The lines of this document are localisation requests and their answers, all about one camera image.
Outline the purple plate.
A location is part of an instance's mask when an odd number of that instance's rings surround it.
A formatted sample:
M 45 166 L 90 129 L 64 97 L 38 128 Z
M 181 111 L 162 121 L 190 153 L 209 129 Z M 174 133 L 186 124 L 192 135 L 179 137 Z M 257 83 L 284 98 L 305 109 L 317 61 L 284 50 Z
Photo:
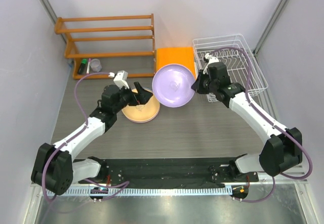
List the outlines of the purple plate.
M 169 108 L 178 108 L 191 101 L 195 92 L 191 88 L 195 76 L 185 66 L 169 64 L 157 71 L 152 90 L 157 100 Z

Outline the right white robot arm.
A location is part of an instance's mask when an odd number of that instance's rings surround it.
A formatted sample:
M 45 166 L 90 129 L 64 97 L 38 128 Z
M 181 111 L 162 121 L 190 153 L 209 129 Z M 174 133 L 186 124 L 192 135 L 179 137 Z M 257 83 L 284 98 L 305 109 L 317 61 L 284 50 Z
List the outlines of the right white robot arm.
M 302 162 L 301 132 L 273 119 L 255 103 L 245 87 L 231 82 L 224 63 L 209 63 L 198 72 L 191 88 L 198 94 L 214 94 L 219 102 L 238 114 L 264 143 L 260 154 L 245 154 L 235 159 L 234 165 L 228 169 L 231 179 L 240 181 L 252 171 L 263 171 L 275 177 Z

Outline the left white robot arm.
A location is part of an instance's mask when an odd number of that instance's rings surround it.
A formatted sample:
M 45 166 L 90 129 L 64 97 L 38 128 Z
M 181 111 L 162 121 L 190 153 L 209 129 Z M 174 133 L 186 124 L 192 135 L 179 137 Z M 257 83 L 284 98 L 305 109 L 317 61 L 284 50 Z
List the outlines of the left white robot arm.
M 96 157 L 75 161 L 93 140 L 105 134 L 117 121 L 117 113 L 126 106 L 145 105 L 153 93 L 134 83 L 136 90 L 106 86 L 96 109 L 85 123 L 66 138 L 50 145 L 42 144 L 37 152 L 31 181 L 56 195 L 64 194 L 72 183 L 91 179 L 102 183 L 107 179 L 107 164 Z

